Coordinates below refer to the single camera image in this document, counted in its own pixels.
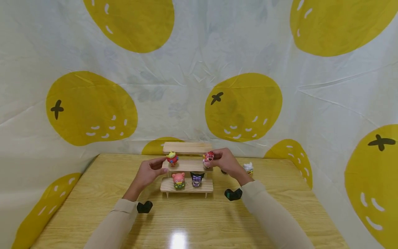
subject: beige sleeve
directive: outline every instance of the beige sleeve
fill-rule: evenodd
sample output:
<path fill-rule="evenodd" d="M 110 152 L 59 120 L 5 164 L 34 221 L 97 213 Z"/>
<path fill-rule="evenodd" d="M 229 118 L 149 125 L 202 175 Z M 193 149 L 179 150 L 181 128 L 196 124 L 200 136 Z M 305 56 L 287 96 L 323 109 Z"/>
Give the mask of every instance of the beige sleeve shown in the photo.
<path fill-rule="evenodd" d="M 242 201 L 277 249 L 311 249 L 310 239 L 297 221 L 259 181 L 241 187 Z"/>
<path fill-rule="evenodd" d="M 94 230 L 84 249 L 120 249 L 138 214 L 138 202 L 120 199 Z"/>

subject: fabric backdrop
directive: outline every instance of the fabric backdrop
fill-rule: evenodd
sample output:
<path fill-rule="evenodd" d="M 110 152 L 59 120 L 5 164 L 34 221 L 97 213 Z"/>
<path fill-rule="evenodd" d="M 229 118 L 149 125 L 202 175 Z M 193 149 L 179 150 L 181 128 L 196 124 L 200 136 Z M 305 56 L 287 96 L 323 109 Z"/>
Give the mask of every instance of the fabric backdrop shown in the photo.
<path fill-rule="evenodd" d="M 0 0 L 0 247 L 28 248 L 99 153 L 181 140 L 291 159 L 351 248 L 396 248 L 397 10 Z"/>

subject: white figurine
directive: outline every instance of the white figurine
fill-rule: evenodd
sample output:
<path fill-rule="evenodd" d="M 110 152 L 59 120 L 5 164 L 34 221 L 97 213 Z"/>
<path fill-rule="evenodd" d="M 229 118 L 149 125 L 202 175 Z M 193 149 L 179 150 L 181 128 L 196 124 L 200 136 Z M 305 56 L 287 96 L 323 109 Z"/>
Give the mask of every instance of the white figurine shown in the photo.
<path fill-rule="evenodd" d="M 253 176 L 253 164 L 252 162 L 250 163 L 244 163 L 243 168 L 246 170 L 246 172 L 250 175 Z"/>

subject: red figurine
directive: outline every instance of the red figurine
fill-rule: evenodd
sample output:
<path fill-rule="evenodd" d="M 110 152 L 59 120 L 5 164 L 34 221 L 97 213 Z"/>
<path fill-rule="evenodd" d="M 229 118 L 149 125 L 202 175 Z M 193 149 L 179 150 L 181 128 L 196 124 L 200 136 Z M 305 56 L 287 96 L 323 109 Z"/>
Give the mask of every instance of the red figurine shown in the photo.
<path fill-rule="evenodd" d="M 212 151 L 209 151 L 203 155 L 203 165 L 205 165 L 205 162 L 212 161 L 214 159 L 214 153 Z"/>
<path fill-rule="evenodd" d="M 175 152 L 170 151 L 170 153 L 168 155 L 166 155 L 166 159 L 170 163 L 171 167 L 175 167 L 176 163 L 178 161 L 178 156 Z"/>

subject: sleeve cuff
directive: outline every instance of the sleeve cuff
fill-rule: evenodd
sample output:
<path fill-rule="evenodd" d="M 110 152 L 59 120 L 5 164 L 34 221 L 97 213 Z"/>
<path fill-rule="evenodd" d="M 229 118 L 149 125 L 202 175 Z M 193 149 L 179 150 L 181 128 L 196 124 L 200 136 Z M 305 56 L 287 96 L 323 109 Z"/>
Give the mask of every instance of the sleeve cuff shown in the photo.
<path fill-rule="evenodd" d="M 242 199 L 253 199 L 258 193 L 265 191 L 265 186 L 259 181 L 248 182 L 242 187 Z"/>
<path fill-rule="evenodd" d="M 117 201 L 111 212 L 125 212 L 131 214 L 134 211 L 137 212 L 137 204 L 138 202 L 120 199 Z"/>

